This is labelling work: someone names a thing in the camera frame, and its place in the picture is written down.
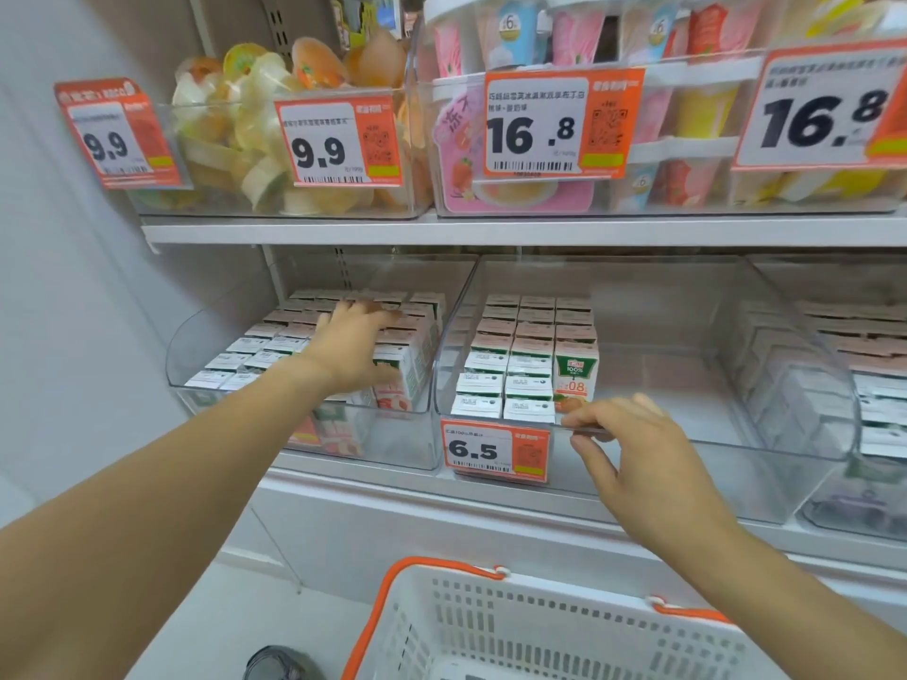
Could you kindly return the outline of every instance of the plastic price tag holder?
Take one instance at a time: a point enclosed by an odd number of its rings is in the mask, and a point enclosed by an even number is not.
[[[294,186],[402,186],[389,95],[276,102]]]
[[[643,68],[489,71],[486,180],[622,179]]]
[[[192,188],[154,113],[129,78],[53,84],[63,117],[105,188]]]
[[[733,169],[907,167],[907,39],[768,53]]]
[[[514,480],[548,481],[550,430],[443,418],[441,436],[449,468]]]

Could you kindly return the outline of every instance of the person's left hand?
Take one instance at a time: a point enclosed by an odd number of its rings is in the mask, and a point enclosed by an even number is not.
[[[321,374],[325,397],[395,383],[400,372],[391,365],[375,365],[372,356],[378,332],[399,317],[399,312],[382,310],[370,301],[353,305],[340,301],[333,314],[324,313],[318,319],[315,336],[306,349],[277,365],[305,365]]]

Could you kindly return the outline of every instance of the yellow cup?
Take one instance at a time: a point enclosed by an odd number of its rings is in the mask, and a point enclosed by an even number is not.
[[[739,83],[681,90],[677,108],[677,137],[720,137],[738,90]]]

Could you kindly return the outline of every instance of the white plastic basket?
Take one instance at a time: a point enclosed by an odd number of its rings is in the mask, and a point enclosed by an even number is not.
[[[657,606],[462,563],[406,559],[385,577],[342,680],[783,678],[714,611]]]

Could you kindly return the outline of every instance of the transparent container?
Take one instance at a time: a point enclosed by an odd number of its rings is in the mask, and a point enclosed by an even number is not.
[[[419,27],[414,32],[418,37]],[[432,201],[431,180],[422,139],[421,110],[414,91],[405,87],[414,81],[412,69],[407,70],[403,87],[398,89],[346,86],[334,90],[300,90],[297,77],[288,71],[280,55],[270,53],[266,57],[271,64],[262,61],[262,68],[258,68],[256,61],[248,76],[235,83],[225,81],[223,90],[215,90],[205,103],[156,106],[165,137],[181,155],[180,171],[191,189],[132,190],[130,199],[141,215],[413,218],[425,212]],[[333,61],[343,67],[338,59]],[[387,157],[386,161],[391,163],[395,140],[401,186],[296,183],[293,160],[300,155],[291,151],[284,136],[276,102],[333,99],[350,101],[350,110],[383,110],[390,106],[395,133],[375,131],[376,137],[367,140],[364,149],[380,150],[383,154],[376,155],[379,159],[375,161],[385,162]],[[359,120],[354,112],[349,114]],[[346,114],[327,109],[320,116],[333,119]],[[355,131],[352,126],[334,128]],[[339,157],[337,147],[335,143],[328,147],[325,141],[324,151]],[[317,153],[322,152],[320,147],[315,149]],[[312,152],[303,150],[307,161],[315,159],[317,166],[320,160],[313,158]],[[343,156],[346,161],[352,160],[345,150]],[[365,174],[372,171],[367,161]]]
[[[833,319],[843,322],[848,313],[884,315],[892,306],[907,306],[907,263],[898,256],[791,255],[754,258],[754,263],[808,313],[827,310],[839,314]],[[835,343],[833,337],[829,342]],[[858,369],[855,377],[861,399],[874,399],[872,388],[864,388],[864,382],[871,380]],[[864,425],[873,424],[869,417],[864,416]],[[895,439],[891,446],[879,445],[875,441],[880,433],[885,429],[864,428],[861,452],[854,453],[804,504],[801,513],[812,524],[907,540],[907,444]]]
[[[492,10],[505,13],[511,2],[502,3],[497,0]],[[416,73],[439,215],[884,213],[895,210],[907,193],[902,170],[731,171],[768,49],[804,44],[804,24],[796,21],[818,13],[818,2],[548,0],[548,5],[553,66],[543,64],[540,52],[527,61],[514,51],[503,67],[484,51],[487,42],[473,38],[476,27],[480,36],[488,32],[481,21],[488,9],[475,0],[450,0],[433,9],[426,3]],[[736,17],[733,33],[722,31],[722,24],[732,22],[728,15]],[[535,33],[534,23],[523,29],[522,35]],[[710,39],[716,33],[719,37]],[[513,31],[502,26],[500,34],[510,47]],[[726,36],[734,42],[727,44]],[[646,70],[625,177],[487,176],[485,70],[518,68],[529,76],[577,65]],[[519,101],[514,106],[521,107]]]
[[[785,522],[857,444],[859,409],[848,373],[805,320],[736,257],[484,257],[436,362],[439,422],[502,422],[451,414],[457,377],[489,294],[590,298],[599,339],[594,398],[637,391],[652,397],[683,427],[743,519]],[[774,328],[751,324],[751,315],[765,316]],[[821,373],[850,403],[838,421],[844,432],[832,445],[822,421],[804,429],[783,395],[755,398],[757,391],[783,391],[797,371]],[[595,495],[570,446],[570,431],[557,424],[502,423],[550,431],[547,483],[527,485],[527,491]],[[443,448],[440,424],[436,436]],[[604,448],[618,462],[617,443]]]
[[[177,330],[167,350],[167,378],[193,413],[228,395],[187,386],[187,382],[245,331],[278,306],[273,276],[287,293],[304,288],[371,291],[431,291],[445,296],[447,311],[456,304],[475,267],[474,255],[299,254],[221,296]],[[448,315],[444,324],[448,324]],[[429,407],[431,382],[412,411],[390,411],[326,401],[288,442],[293,451],[350,456],[407,468],[432,469],[440,460],[434,445]]]

